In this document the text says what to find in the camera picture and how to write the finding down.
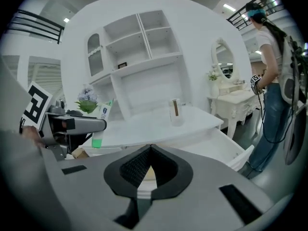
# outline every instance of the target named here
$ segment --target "black hair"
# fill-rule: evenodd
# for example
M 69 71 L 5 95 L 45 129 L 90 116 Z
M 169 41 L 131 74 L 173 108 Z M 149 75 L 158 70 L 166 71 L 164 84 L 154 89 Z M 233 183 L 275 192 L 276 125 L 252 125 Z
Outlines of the black hair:
M 247 3 L 246 4 L 246 11 L 250 10 L 258 10 L 258 9 L 263 9 L 259 4 L 257 3 Z M 284 43 L 284 38 L 287 36 L 287 34 L 279 29 L 276 25 L 274 25 L 272 22 L 270 22 L 266 15 L 263 13 L 257 13 L 251 17 L 255 22 L 262 24 L 267 27 L 267 29 L 271 32 L 271 34 L 274 36 L 276 39 L 276 42 L 279 47 L 279 51 L 281 55 L 283 55 L 283 43 Z

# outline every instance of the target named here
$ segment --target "woman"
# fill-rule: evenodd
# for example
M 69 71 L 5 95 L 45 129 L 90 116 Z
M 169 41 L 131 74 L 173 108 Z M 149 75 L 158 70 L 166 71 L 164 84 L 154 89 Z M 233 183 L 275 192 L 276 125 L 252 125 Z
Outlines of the woman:
M 246 4 L 248 18 L 258 30 L 257 43 L 262 52 L 261 60 L 267 65 L 260 89 L 267 88 L 265 95 L 265 117 L 263 136 L 249 157 L 250 166 L 263 171 L 269 163 L 285 134 L 290 105 L 282 99 L 277 77 L 282 64 L 283 43 L 286 34 L 267 20 L 266 12 L 256 3 Z

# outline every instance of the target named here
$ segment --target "small picture frame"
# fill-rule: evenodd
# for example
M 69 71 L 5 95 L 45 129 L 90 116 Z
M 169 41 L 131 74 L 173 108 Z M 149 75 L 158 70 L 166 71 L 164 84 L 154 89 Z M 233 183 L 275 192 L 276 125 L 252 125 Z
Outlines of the small picture frame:
M 126 67 L 126 66 L 127 66 L 127 63 L 125 62 L 125 63 L 119 64 L 117 67 L 120 69 L 120 68 Z

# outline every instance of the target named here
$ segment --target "white wall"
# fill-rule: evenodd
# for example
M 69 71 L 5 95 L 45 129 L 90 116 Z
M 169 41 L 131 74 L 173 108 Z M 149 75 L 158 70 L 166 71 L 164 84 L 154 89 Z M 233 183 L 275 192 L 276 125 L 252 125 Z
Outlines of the white wall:
M 163 106 L 170 99 L 184 100 L 178 66 L 175 64 L 124 77 L 123 89 L 128 99 L 129 108 L 135 114 Z
M 3 34 L 0 42 L 1 55 L 18 55 L 17 80 L 28 88 L 28 66 L 30 56 L 61 59 L 61 45 L 38 38 L 18 34 Z
M 163 10 L 184 54 L 192 84 L 192 103 L 210 111 L 209 83 L 205 74 L 211 69 L 212 43 L 219 37 L 230 46 L 240 77 L 249 81 L 251 67 L 239 31 L 221 16 L 191 0 L 99 0 L 80 10 L 70 20 L 62 42 L 61 75 L 68 109 L 88 83 L 85 69 L 85 40 L 97 28 L 125 16 L 146 11 Z

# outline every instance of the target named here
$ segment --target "toothpaste tube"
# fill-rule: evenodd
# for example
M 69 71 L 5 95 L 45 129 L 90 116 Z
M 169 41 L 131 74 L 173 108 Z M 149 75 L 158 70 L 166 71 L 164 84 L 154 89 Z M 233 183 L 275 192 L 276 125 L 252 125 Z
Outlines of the toothpaste tube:
M 104 119 L 106 122 L 108 122 L 108 117 L 110 114 L 110 110 L 113 104 L 113 100 L 107 102 L 107 103 L 102 103 L 100 105 L 100 111 L 99 115 L 97 116 L 97 119 Z M 104 131 L 101 132 L 95 132 L 92 135 L 92 147 L 94 148 L 100 148 L 102 145 L 103 141 L 103 133 Z

